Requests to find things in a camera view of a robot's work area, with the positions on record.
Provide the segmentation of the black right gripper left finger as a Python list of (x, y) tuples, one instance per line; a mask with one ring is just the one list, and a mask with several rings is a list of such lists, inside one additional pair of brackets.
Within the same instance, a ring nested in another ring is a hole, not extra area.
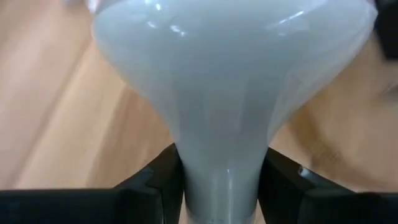
[(184, 172), (176, 145), (114, 188), (120, 192), (123, 224), (178, 224)]

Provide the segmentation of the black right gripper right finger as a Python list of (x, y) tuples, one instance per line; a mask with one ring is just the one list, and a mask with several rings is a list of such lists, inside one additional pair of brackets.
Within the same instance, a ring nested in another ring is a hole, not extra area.
[(352, 194), (287, 156), (269, 148), (262, 164), (258, 201), (266, 224), (333, 224), (332, 208), (317, 207), (317, 197)]

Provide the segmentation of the white frosted lightbulb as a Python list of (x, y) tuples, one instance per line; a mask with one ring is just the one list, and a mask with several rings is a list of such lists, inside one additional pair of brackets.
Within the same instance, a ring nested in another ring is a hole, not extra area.
[(289, 116), (361, 50), (370, 0), (100, 0), (98, 49), (163, 117), (192, 224), (252, 224)]

